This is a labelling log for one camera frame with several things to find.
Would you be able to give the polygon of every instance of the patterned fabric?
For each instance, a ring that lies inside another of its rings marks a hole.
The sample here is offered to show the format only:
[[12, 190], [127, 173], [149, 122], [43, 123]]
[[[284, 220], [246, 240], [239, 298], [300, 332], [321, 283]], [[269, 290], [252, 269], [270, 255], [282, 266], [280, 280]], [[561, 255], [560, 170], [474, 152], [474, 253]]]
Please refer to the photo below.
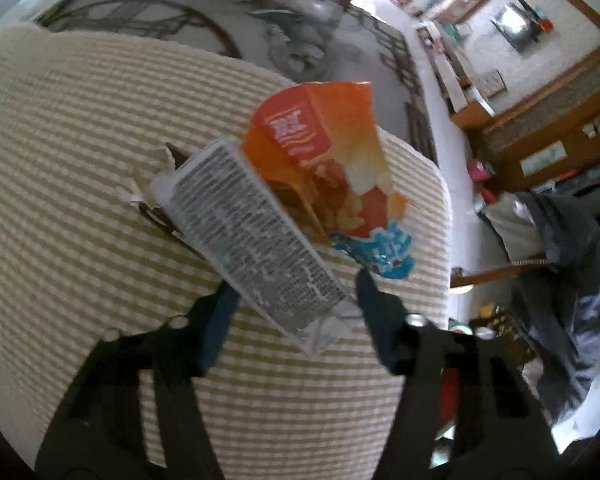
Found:
[[[155, 170], [164, 140], [201, 148], [241, 136], [260, 102], [292, 83], [174, 43], [87, 32], [0, 29], [0, 429], [33, 465], [62, 394], [110, 328], [153, 330], [220, 282], [203, 260], [120, 202], [131, 164]], [[405, 306], [446, 321], [450, 201], [439, 171], [382, 133], [417, 260], [378, 279]], [[357, 265], [316, 244], [346, 286]], [[150, 374], [146, 447], [163, 463]], [[401, 380], [362, 323], [311, 359], [241, 306], [219, 363], [195, 380], [228, 479], [366, 479]]]

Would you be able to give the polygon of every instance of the white floor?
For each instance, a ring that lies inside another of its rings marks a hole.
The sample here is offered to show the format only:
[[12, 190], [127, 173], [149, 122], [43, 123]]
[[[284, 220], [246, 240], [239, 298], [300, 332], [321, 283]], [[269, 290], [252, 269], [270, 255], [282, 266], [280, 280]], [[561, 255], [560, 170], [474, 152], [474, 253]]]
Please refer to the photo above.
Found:
[[[453, 224], [450, 240], [451, 264], [468, 271], [487, 269], [507, 263], [504, 251], [496, 237], [475, 215], [474, 186], [466, 172], [466, 161], [471, 157], [467, 138], [449, 119], [446, 103], [440, 94], [433, 69], [424, 46], [414, 30], [414, 19], [389, 0], [353, 0], [353, 4], [372, 12], [381, 20], [400, 30], [409, 45], [422, 85], [431, 120], [440, 170], [451, 195]], [[468, 321], [477, 315], [481, 305], [496, 301], [507, 304], [510, 288], [507, 282], [476, 286], [460, 296], [451, 296], [448, 315]]]

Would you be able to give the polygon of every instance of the orange wrapper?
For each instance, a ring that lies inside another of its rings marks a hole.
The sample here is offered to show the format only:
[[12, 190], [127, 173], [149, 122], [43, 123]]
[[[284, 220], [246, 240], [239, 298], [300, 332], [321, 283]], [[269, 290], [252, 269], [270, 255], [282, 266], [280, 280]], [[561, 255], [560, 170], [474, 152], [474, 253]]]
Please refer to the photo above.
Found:
[[390, 278], [413, 267], [371, 108], [369, 83], [308, 83], [265, 101], [243, 143], [296, 221], [308, 218], [360, 264]]

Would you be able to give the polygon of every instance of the snack wrapper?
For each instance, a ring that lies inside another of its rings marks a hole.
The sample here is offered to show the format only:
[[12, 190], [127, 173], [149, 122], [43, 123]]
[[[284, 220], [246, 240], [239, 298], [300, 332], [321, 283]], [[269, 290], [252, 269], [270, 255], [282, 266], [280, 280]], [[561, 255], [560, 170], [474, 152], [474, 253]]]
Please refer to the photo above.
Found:
[[414, 266], [371, 108], [369, 83], [295, 86], [251, 118], [244, 153], [296, 221], [386, 278]]

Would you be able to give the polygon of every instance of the striped fabric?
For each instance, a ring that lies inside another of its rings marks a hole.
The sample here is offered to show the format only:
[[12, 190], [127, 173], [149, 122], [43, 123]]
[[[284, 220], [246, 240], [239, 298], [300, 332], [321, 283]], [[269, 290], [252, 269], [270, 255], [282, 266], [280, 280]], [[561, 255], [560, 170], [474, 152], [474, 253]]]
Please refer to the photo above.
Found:
[[[110, 328], [153, 330], [220, 278], [120, 202], [132, 164], [155, 171], [170, 140], [200, 148], [241, 136], [260, 102], [292, 83], [250, 64], [142, 38], [0, 29], [0, 429], [33, 465], [54, 410]], [[446, 321], [450, 205], [440, 172], [381, 133], [413, 205], [417, 266], [378, 279], [405, 306]], [[316, 244], [346, 286], [357, 265]], [[152, 377], [142, 374], [146, 447], [164, 463]], [[367, 479], [401, 380], [360, 325], [311, 359], [248, 306], [196, 389], [228, 479]]]

